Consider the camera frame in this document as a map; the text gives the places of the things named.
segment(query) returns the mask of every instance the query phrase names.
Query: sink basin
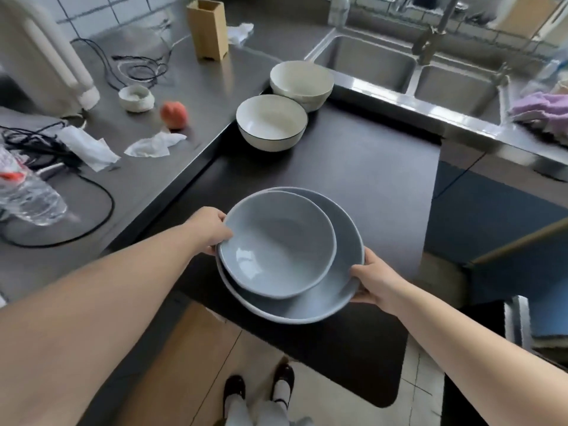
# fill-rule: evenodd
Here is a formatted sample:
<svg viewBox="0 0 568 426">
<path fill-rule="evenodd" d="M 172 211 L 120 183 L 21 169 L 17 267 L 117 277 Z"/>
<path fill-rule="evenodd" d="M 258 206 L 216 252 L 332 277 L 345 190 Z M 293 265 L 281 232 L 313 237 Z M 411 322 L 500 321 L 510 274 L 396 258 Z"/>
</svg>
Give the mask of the sink basin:
<svg viewBox="0 0 568 426">
<path fill-rule="evenodd" d="M 467 72 L 426 66 L 414 97 L 492 124 L 501 123 L 497 86 Z"/>
<path fill-rule="evenodd" d="M 402 52 L 344 35 L 335 37 L 314 62 L 400 93 L 407 91 L 416 66 Z"/>
</svg>

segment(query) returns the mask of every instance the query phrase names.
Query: foot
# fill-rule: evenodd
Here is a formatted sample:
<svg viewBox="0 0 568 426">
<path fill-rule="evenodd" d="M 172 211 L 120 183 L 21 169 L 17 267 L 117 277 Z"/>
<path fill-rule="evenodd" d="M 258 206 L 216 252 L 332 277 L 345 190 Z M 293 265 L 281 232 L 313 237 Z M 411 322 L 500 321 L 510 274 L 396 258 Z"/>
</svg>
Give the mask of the foot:
<svg viewBox="0 0 568 426">
<path fill-rule="evenodd" d="M 285 411 L 288 411 L 293 389 L 294 369 L 288 364 L 279 365 L 274 373 L 270 400 L 278 403 Z"/>
<path fill-rule="evenodd" d="M 223 418 L 226 419 L 229 414 L 229 406 L 234 396 L 240 396 L 245 400 L 245 380 L 240 375 L 231 375 L 225 381 L 225 390 L 223 391 Z"/>
</svg>

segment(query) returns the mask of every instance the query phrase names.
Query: double sink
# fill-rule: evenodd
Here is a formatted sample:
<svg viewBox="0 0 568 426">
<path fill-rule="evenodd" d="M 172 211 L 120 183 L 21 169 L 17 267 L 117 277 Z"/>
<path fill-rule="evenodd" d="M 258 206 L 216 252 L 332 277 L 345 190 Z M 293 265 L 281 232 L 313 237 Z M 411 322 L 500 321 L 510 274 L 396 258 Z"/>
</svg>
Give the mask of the double sink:
<svg viewBox="0 0 568 426">
<path fill-rule="evenodd" d="M 334 93 L 371 97 L 368 108 L 460 142 L 499 134 L 510 106 L 508 77 L 436 55 L 421 66 L 411 45 L 358 30 L 333 30 L 307 57 L 329 68 Z"/>
</svg>

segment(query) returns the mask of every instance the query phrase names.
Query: blue bowl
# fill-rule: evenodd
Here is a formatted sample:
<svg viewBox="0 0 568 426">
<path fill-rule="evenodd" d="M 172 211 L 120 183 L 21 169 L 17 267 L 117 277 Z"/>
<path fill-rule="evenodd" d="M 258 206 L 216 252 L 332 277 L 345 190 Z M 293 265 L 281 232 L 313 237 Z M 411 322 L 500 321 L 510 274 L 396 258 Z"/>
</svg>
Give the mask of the blue bowl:
<svg viewBox="0 0 568 426">
<path fill-rule="evenodd" d="M 223 266 L 239 286 L 267 298 L 291 298 L 316 286 L 335 258 L 330 219 L 298 194 L 252 194 L 225 223 L 234 236 L 219 244 Z"/>
<path fill-rule="evenodd" d="M 231 294 L 249 311 L 271 322 L 307 324 L 318 322 L 343 308 L 359 287 L 351 278 L 353 264 L 363 264 L 365 251 L 355 223 L 334 201 L 320 193 L 298 187 L 276 187 L 271 190 L 297 193 L 313 201 L 330 218 L 337 238 L 337 254 L 330 271 L 315 287 L 290 299 L 281 301 L 250 293 L 239 287 L 224 269 L 217 256 L 217 269 Z"/>
</svg>

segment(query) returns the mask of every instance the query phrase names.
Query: floor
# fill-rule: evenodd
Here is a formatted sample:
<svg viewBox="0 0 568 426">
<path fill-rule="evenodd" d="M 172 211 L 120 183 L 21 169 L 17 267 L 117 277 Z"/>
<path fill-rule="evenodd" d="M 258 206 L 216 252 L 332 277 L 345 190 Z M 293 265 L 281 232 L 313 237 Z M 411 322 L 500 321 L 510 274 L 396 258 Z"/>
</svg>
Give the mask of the floor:
<svg viewBox="0 0 568 426">
<path fill-rule="evenodd" d="M 415 283 L 453 306 L 464 304 L 466 282 L 458 268 L 424 254 Z M 119 425 L 212 426 L 220 418 L 225 380 L 241 374 L 254 418 L 270 392 L 272 374 L 286 354 L 231 322 L 192 303 L 152 366 L 128 397 Z M 440 423 L 444 374 L 409 336 L 399 393 L 376 408 L 307 366 L 289 359 L 296 374 L 292 420 L 309 415 L 317 426 L 430 426 Z"/>
</svg>

